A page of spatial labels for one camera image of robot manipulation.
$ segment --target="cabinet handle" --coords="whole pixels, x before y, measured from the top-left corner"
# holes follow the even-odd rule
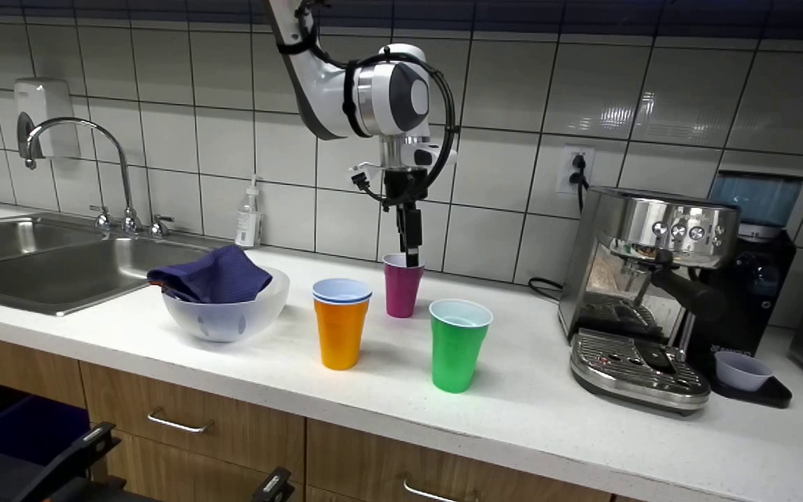
[[[421,488],[410,484],[408,480],[403,480],[403,490],[408,490],[408,493],[412,493],[412,497],[421,497],[421,500],[433,500],[433,502],[456,502],[456,500],[449,500],[449,497],[421,490]]]
[[[157,408],[154,413],[147,413],[147,420],[150,420],[150,423],[160,423],[160,426],[167,426],[167,430],[188,431],[188,435],[205,435],[205,431],[209,430],[209,423],[193,426],[193,423],[181,423],[181,420],[161,417],[160,413],[161,413],[161,408]]]

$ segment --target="pink cup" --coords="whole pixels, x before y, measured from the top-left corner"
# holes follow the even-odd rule
[[[384,260],[384,311],[394,317],[410,317],[418,302],[425,267],[408,267],[404,260]]]

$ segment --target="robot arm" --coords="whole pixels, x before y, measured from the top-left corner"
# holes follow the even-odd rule
[[[316,2],[269,0],[301,117],[320,140],[383,140],[384,187],[373,193],[362,169],[352,180],[383,208],[396,208],[400,246],[408,265],[418,265],[421,212],[417,201],[428,198],[429,183],[449,161],[457,133],[456,97],[443,74],[428,63],[425,51],[412,44],[389,44],[362,62],[331,62],[319,44]],[[447,131],[437,154],[429,145],[429,83],[437,83],[447,99]]]

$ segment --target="electrical outlet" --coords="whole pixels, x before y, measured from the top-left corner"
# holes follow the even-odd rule
[[[555,164],[555,193],[559,198],[578,198],[578,187],[570,183],[573,173],[578,173],[578,168],[573,164],[574,155],[584,155],[585,159],[585,179],[591,180],[595,179],[595,159],[598,154],[591,147],[560,147],[559,154],[559,164]]]

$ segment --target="wooden cabinet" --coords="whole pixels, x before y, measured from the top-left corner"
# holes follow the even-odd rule
[[[290,469],[295,484],[305,480],[299,416],[97,366],[83,366],[83,381],[93,420],[113,420],[125,438],[108,473],[125,477],[132,490],[230,502],[249,500],[277,465]]]
[[[306,481],[316,500],[608,502],[608,493],[309,420]]]
[[[76,360],[0,343],[0,385],[83,408],[83,385]]]

